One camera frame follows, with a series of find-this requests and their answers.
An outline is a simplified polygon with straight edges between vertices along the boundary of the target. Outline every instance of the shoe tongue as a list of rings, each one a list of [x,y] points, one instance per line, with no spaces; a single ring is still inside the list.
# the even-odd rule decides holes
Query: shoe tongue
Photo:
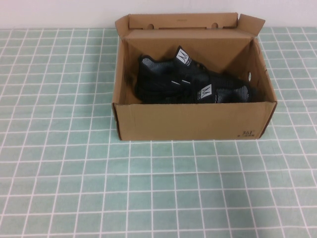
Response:
[[[190,67],[192,65],[192,59],[182,49],[182,47],[179,46],[174,57],[174,63],[179,67]]]

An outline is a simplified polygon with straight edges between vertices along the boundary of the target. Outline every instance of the box flap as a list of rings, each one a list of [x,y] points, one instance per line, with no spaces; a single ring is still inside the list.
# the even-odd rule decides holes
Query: box flap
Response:
[[[120,38],[123,38],[129,33],[129,16],[124,16],[115,21],[115,27]]]
[[[265,20],[240,14],[238,29],[257,36],[264,26]]]
[[[129,16],[130,29],[236,27],[237,13],[135,14]]]

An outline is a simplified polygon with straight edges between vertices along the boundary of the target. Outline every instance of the black sneaker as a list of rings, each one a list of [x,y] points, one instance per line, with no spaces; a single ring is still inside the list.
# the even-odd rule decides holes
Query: black sneaker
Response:
[[[251,100],[243,81],[209,71],[181,48],[174,59],[139,58],[136,96],[147,104],[237,103]]]

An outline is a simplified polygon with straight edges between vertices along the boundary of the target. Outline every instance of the shoe box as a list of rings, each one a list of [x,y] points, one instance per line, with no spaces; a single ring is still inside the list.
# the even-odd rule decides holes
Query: shoe box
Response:
[[[260,138],[277,105],[256,39],[264,22],[237,13],[131,14],[118,19],[112,110],[119,138]],[[180,45],[207,69],[248,81],[256,97],[250,103],[142,104],[134,94],[138,58],[171,59]]]

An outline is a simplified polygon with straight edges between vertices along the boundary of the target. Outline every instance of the white logo tag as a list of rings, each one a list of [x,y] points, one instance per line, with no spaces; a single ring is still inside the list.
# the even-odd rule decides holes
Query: white logo tag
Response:
[[[186,64],[189,59],[189,56],[188,54],[186,54],[185,51],[183,51],[182,49],[179,49],[176,58],[182,61],[182,63]]]
[[[211,91],[211,84],[206,86],[205,88],[203,88],[201,91],[200,91],[200,99],[206,97],[206,96],[209,96],[212,94],[212,91]]]

